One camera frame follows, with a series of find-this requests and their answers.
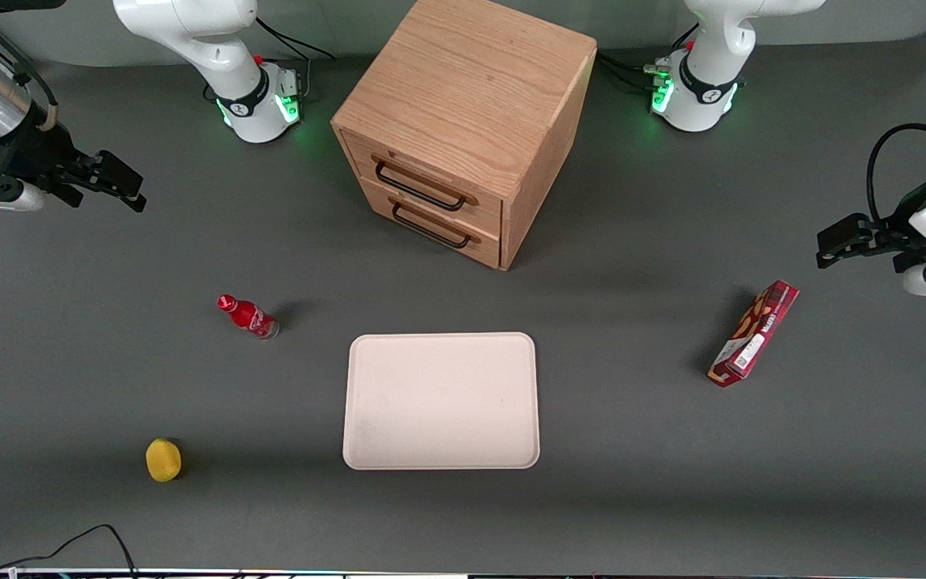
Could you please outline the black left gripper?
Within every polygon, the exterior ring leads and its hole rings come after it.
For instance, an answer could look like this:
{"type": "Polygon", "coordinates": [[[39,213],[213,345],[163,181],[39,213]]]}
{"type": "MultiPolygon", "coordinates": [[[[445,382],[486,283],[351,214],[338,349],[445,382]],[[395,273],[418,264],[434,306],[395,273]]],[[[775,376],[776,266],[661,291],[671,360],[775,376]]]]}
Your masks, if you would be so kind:
{"type": "Polygon", "coordinates": [[[872,243],[874,230],[867,216],[849,214],[818,234],[817,268],[827,269],[853,257],[878,256],[882,249],[895,253],[892,264],[897,274],[904,274],[911,267],[926,266],[926,238],[910,224],[910,217],[925,203],[926,181],[909,191],[888,216],[880,216],[877,195],[871,186],[871,217],[879,226],[875,236],[877,246],[872,243]]]}

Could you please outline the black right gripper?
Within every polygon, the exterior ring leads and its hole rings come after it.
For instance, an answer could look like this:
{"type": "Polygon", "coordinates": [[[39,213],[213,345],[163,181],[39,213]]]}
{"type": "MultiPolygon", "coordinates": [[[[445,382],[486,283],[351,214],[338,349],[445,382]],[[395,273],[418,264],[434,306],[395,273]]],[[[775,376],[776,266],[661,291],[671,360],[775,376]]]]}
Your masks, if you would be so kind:
{"type": "Polygon", "coordinates": [[[141,213],[147,198],[140,190],[143,177],[117,155],[101,150],[95,160],[74,147],[70,133],[58,124],[48,131],[23,122],[0,138],[2,171],[21,179],[68,206],[80,207],[87,191],[113,195],[129,209],[141,213]]]}

